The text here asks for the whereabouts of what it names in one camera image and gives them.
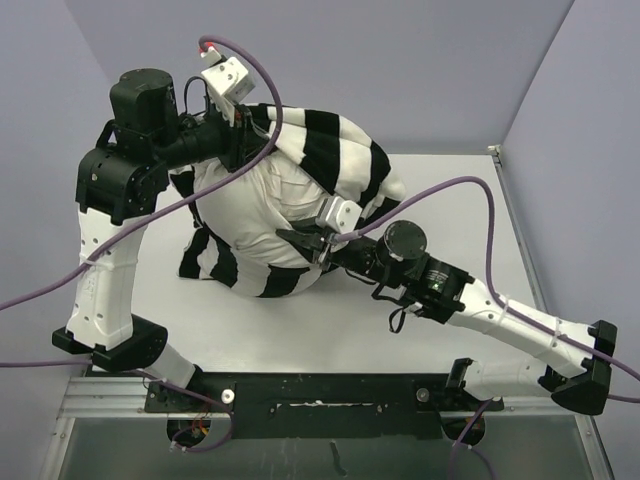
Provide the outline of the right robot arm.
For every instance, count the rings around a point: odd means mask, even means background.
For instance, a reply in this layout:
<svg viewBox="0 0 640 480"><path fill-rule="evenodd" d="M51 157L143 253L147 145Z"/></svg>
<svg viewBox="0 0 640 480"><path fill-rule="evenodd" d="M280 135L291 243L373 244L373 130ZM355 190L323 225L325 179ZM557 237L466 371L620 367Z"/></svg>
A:
<svg viewBox="0 0 640 480"><path fill-rule="evenodd" d="M378 239L360 237L335 247L319 228L279 229L277 236L323 269L339 267L373 283L371 296L395 308L389 329L399 333L408 316L487 335L521 352L524 360L454 361L445 395L459 409L497 397L548 397L583 415L600 415L610 392L617 328L561 320L505 296L468 272L432 257L415 223L391 223Z"/></svg>

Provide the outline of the black white striped pillowcase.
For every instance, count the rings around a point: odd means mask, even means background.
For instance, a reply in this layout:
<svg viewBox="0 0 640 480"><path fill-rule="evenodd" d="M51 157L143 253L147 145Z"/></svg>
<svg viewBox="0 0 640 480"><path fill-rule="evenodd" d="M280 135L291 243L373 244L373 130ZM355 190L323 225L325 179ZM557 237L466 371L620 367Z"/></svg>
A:
<svg viewBox="0 0 640 480"><path fill-rule="evenodd" d="M339 114L321 110L286 107L283 114L280 135L269 155L286 155L328 198L337 195L356 202L362 208L359 227L404 201L405 185L387 153L361 127ZM194 238L200 226L196 201L189 206L195 231L178 267L179 277L186 280L201 280L191 275L199 272L194 260L207 243Z"/></svg>

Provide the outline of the white pillow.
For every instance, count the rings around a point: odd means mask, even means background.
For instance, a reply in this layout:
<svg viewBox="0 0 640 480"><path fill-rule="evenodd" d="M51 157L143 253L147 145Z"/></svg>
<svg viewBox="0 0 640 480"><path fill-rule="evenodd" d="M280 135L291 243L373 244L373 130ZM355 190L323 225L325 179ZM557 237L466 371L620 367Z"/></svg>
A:
<svg viewBox="0 0 640 480"><path fill-rule="evenodd" d="M276 231L315 217L327 198L286 155L269 155L196 201L200 226L194 238L207 243L194 260L199 272L191 276L247 297L280 298L309 289L321 270Z"/></svg>

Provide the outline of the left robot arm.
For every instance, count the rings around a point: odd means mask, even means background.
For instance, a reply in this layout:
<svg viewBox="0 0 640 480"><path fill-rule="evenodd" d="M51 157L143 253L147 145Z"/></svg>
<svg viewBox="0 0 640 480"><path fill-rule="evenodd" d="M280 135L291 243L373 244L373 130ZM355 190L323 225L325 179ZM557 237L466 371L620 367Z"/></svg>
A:
<svg viewBox="0 0 640 480"><path fill-rule="evenodd" d="M259 143L240 104L254 87L248 71L224 62L201 77L207 106L196 115L178 112L163 70L126 72L111 88L113 117L78 167L82 273L71 317L52 335L54 346L88 354L107 372L141 370L171 383L168 399L183 411L202 402L202 371L169 345L165 327L131 311L145 232L132 227L155 212L170 171L219 159L235 172Z"/></svg>

